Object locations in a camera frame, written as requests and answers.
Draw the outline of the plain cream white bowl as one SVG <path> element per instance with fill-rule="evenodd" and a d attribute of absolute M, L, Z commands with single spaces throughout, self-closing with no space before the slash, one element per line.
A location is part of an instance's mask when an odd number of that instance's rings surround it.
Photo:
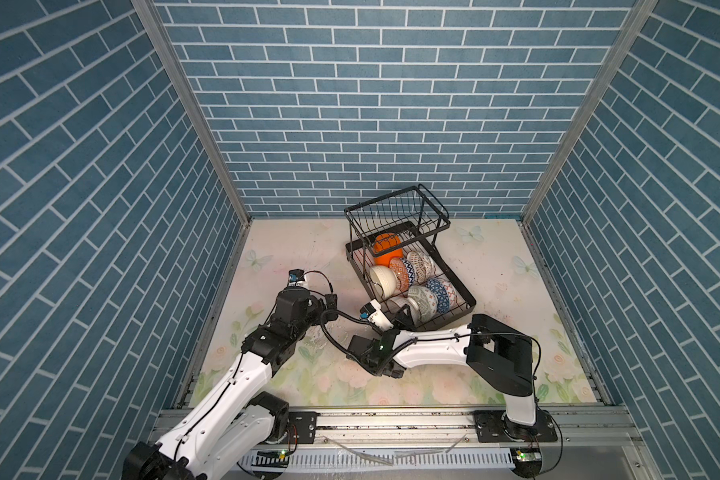
<path fill-rule="evenodd" d="M 397 276 L 389 267 L 375 265 L 368 271 L 368 277 L 376 300 L 385 301 L 395 295 Z"/>

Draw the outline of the orange plastic bowl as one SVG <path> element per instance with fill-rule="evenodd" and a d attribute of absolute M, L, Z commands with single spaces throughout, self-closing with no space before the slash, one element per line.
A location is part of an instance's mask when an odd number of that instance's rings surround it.
<path fill-rule="evenodd" d="M 376 265 L 388 267 L 394 258 L 404 256 L 400 237 L 391 232 L 377 235 L 372 244 L 372 253 Z"/>

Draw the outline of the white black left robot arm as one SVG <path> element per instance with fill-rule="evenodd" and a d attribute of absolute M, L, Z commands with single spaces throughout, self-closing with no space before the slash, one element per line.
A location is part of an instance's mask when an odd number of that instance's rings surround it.
<path fill-rule="evenodd" d="M 298 445 L 289 403 L 264 390 L 293 356 L 297 343 L 322 320 L 337 318 L 337 295 L 302 286 L 278 293 L 269 318 L 243 341 L 217 385 L 155 443 L 139 442 L 126 456 L 123 479 L 220 479 L 261 443 Z"/>

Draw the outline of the purple white patterned bowl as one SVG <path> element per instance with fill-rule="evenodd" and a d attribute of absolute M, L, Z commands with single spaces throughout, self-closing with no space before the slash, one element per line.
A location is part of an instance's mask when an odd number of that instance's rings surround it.
<path fill-rule="evenodd" d="M 409 309 L 412 325 L 417 328 L 421 324 L 421 312 L 415 300 L 405 297 L 405 305 Z"/>

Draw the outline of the orange patterned cream bowl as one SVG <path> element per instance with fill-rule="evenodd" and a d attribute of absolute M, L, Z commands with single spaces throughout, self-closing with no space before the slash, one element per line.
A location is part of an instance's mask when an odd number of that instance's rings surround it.
<path fill-rule="evenodd" d="M 397 281 L 397 289 L 400 292 L 407 292 L 416 283 L 417 277 L 413 264 L 404 257 L 394 257 L 389 262 L 389 268 L 393 271 Z"/>

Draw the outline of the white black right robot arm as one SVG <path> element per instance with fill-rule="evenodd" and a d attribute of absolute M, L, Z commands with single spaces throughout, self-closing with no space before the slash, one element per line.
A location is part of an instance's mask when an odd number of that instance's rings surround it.
<path fill-rule="evenodd" d="M 400 378 L 410 369 L 430 365 L 470 368 L 504 397 L 499 435 L 528 443 L 559 439 L 554 419 L 538 405 L 535 381 L 541 352 L 535 338 L 486 314 L 447 330 L 391 328 L 377 339 L 355 335 L 345 348 L 346 357 L 373 376 Z"/>

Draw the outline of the blue white patterned bowl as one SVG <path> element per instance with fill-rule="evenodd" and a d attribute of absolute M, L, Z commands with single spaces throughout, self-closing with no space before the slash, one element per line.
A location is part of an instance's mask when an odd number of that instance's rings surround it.
<path fill-rule="evenodd" d="M 436 298 L 436 311 L 444 314 L 450 310 L 450 297 L 444 284 L 437 278 L 430 278 L 424 284 Z"/>

